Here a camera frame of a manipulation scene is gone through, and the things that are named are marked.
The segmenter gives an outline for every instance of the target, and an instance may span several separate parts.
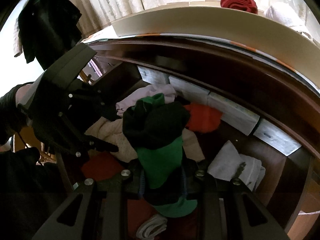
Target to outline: red cloth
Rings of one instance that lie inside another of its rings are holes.
[[[191,103],[184,106],[190,113],[186,127],[193,132],[212,132],[220,125],[222,113],[210,106]]]
[[[254,0],[221,0],[220,5],[223,8],[231,8],[258,14],[257,4]]]
[[[124,168],[108,152],[102,152],[92,157],[82,167],[86,178],[96,181],[109,179]],[[128,236],[136,238],[138,228],[158,212],[144,199],[128,199]],[[197,209],[181,218],[168,218],[167,230],[155,237],[155,240],[190,240],[196,238]]]
[[[82,167],[81,171],[86,178],[96,181],[110,179],[124,169],[122,165],[108,152],[102,152],[92,157]],[[157,211],[144,199],[128,199],[128,236],[136,238],[138,228]]]

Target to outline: silver bolt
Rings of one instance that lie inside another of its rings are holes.
[[[73,190],[76,190],[77,187],[79,187],[79,184],[76,182],[75,184],[73,184]]]
[[[86,180],[84,181],[84,184],[86,184],[87,186],[89,186],[89,185],[92,185],[93,182],[94,182],[93,179],[86,179]]]
[[[197,170],[196,171],[196,176],[198,176],[198,177],[203,177],[204,176],[204,171],[203,170]]]
[[[121,171],[121,175],[124,176],[124,177],[130,176],[130,174],[131,174],[131,171],[129,171],[129,170]]]
[[[239,185],[241,184],[241,181],[240,181],[240,179],[238,179],[238,178],[234,178],[234,179],[232,179],[232,183],[233,183],[234,185],[236,185],[236,186],[239,186]]]

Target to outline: metal screw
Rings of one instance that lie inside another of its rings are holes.
[[[89,186],[89,185],[92,185],[93,182],[94,182],[93,179],[86,179],[86,180],[84,181],[84,184],[86,184],[87,186]]]
[[[196,176],[198,176],[198,177],[203,177],[204,174],[205,174],[205,172],[203,170],[197,170],[196,171]]]
[[[124,177],[130,176],[130,174],[131,174],[131,171],[129,171],[129,170],[121,171],[121,175],[124,176]]]
[[[232,183],[233,183],[234,185],[236,185],[236,186],[239,186],[239,185],[241,184],[241,181],[240,181],[240,179],[238,179],[238,178],[234,178],[234,179],[232,179]]]

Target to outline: white tissue box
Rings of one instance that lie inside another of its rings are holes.
[[[245,135],[249,135],[259,121],[257,114],[214,92],[208,96],[208,105],[223,113],[221,120]]]
[[[300,143],[265,119],[261,120],[253,135],[276,148],[285,156],[290,155],[301,147]]]
[[[146,67],[138,66],[138,70],[142,77],[142,80],[148,82],[150,84],[169,84],[169,75],[162,73],[160,71],[156,71],[153,69],[149,69]]]
[[[184,99],[191,103],[208,105],[209,90],[172,76],[169,76],[169,81],[178,95]]]

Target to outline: black sleeve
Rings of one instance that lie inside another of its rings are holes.
[[[23,54],[27,63],[30,63],[35,59],[35,54],[33,51],[33,26],[31,14],[32,12],[30,11],[30,6],[27,4],[18,17],[19,38],[22,44]]]
[[[27,117],[16,107],[16,93],[20,87],[17,85],[0,98],[0,145],[4,145],[13,135],[27,126]]]

